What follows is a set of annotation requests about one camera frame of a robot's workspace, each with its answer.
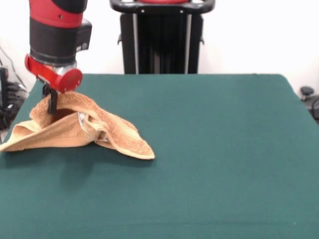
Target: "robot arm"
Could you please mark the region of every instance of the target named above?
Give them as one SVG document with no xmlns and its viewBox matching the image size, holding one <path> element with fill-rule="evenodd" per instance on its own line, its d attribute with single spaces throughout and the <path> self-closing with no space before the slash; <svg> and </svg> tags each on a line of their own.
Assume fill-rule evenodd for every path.
<svg viewBox="0 0 319 239">
<path fill-rule="evenodd" d="M 75 90 L 82 81 L 76 53 L 90 45 L 92 24 L 83 19 L 87 0 L 29 0 L 29 72 L 44 83 L 43 96 L 51 95 L 49 113 L 54 114 L 57 92 Z"/>
</svg>

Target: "black knob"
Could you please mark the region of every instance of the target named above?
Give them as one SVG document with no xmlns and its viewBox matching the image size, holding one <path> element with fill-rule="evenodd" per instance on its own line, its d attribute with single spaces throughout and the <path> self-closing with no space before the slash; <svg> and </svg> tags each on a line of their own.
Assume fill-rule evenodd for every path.
<svg viewBox="0 0 319 239">
<path fill-rule="evenodd" d="M 313 90 L 313 88 L 308 87 L 308 86 L 301 87 L 300 91 L 301 91 L 302 95 L 306 96 L 306 97 L 312 95 L 315 92 Z"/>
</svg>

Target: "cable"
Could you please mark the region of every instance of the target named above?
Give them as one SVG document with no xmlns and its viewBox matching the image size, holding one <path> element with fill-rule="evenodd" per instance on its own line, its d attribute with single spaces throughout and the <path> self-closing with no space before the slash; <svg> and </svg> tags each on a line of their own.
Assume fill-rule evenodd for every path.
<svg viewBox="0 0 319 239">
<path fill-rule="evenodd" d="M 4 49 L 3 49 L 1 46 L 0 46 L 0 50 L 1 50 L 2 53 L 6 56 L 6 58 L 8 58 L 8 60 L 10 61 L 11 66 L 12 66 L 12 70 L 13 70 L 15 76 L 18 78 L 18 80 L 19 80 L 20 83 L 23 85 L 23 87 L 27 89 L 26 85 L 23 83 L 23 81 L 21 80 L 21 78 L 19 77 L 19 75 L 17 74 L 17 72 L 15 71 L 15 67 L 14 67 L 14 64 L 13 64 L 12 59 L 6 54 L 6 52 L 4 51 Z"/>
</svg>

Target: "towel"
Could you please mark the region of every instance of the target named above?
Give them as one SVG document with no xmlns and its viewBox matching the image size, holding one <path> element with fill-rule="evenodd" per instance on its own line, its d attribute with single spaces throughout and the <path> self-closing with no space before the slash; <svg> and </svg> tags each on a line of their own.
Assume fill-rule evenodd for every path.
<svg viewBox="0 0 319 239">
<path fill-rule="evenodd" d="M 14 126 L 0 151 L 46 147 L 80 147 L 91 142 L 138 159 L 154 159 L 148 143 L 133 124 L 100 108 L 76 92 L 58 94 L 57 112 L 47 112 L 50 95 L 30 112 L 31 120 Z"/>
</svg>

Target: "black metal frame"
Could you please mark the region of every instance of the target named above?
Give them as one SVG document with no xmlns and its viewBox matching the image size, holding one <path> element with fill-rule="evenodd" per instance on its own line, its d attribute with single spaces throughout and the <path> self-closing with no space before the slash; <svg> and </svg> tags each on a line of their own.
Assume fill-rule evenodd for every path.
<svg viewBox="0 0 319 239">
<path fill-rule="evenodd" d="M 147 4 L 111 0 L 121 15 L 125 74 L 197 74 L 203 19 L 215 0 Z"/>
</svg>

